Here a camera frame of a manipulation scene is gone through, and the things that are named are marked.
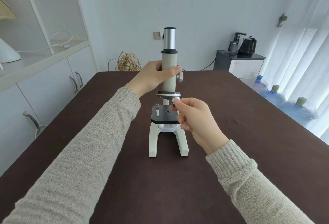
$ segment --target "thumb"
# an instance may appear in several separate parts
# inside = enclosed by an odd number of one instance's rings
[[[182,70],[182,68],[179,66],[172,66],[170,68],[167,68],[166,70],[159,72],[159,79],[161,81],[170,79],[171,77],[178,74],[181,70]]]
[[[184,112],[185,114],[188,114],[188,112],[190,112],[194,107],[192,106],[189,106],[189,105],[186,105],[184,104],[182,101],[180,101],[179,99],[176,99],[175,100],[175,106],[176,106],[176,109],[179,110],[179,111],[182,111]]]

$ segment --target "gray knit sweater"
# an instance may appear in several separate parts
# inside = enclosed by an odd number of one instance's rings
[[[140,106],[118,89],[3,223],[88,223]],[[312,223],[232,140],[206,159],[247,223]]]

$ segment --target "cabinet handle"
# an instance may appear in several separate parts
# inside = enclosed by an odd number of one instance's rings
[[[72,76],[69,76],[70,80],[72,80],[74,82],[74,85],[75,85],[75,91],[74,93],[77,93],[78,92],[78,86],[77,86],[77,83],[75,82],[75,79],[72,78]]]
[[[81,85],[80,85],[80,88],[83,86],[83,82],[82,82],[82,78],[81,78],[81,76],[80,76],[80,74],[78,73],[78,72],[75,72],[75,74],[76,75],[78,75],[79,76],[79,78],[80,78],[80,81],[81,81]]]
[[[38,122],[35,120],[35,118],[31,114],[27,113],[26,111],[22,112],[22,114],[26,117],[31,118],[32,122],[35,124],[35,126],[36,126],[36,128],[38,129],[38,132],[39,132],[40,131],[40,126],[39,126]]]

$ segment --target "microscope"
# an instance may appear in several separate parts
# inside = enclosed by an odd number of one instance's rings
[[[175,48],[176,28],[164,28],[165,45],[162,53],[162,70],[177,65],[177,53]],[[158,135],[160,132],[174,132],[181,156],[188,155],[188,145],[186,141],[185,131],[181,129],[177,121],[179,111],[171,111],[169,101],[175,107],[175,99],[181,96],[176,91],[176,80],[183,82],[183,72],[167,79],[162,83],[162,91],[158,91],[156,95],[163,99],[163,105],[156,104],[152,107],[151,126],[149,136],[148,156],[157,156]]]

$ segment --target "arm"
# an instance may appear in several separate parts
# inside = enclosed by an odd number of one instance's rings
[[[206,159],[247,223],[313,223],[232,140]]]
[[[206,151],[206,160],[247,223],[313,223],[221,132],[205,102],[187,98],[175,101],[175,106],[180,111],[177,120],[181,128],[191,131]]]
[[[151,61],[99,110],[36,181],[3,224],[88,223],[121,150],[139,97],[175,76]]]

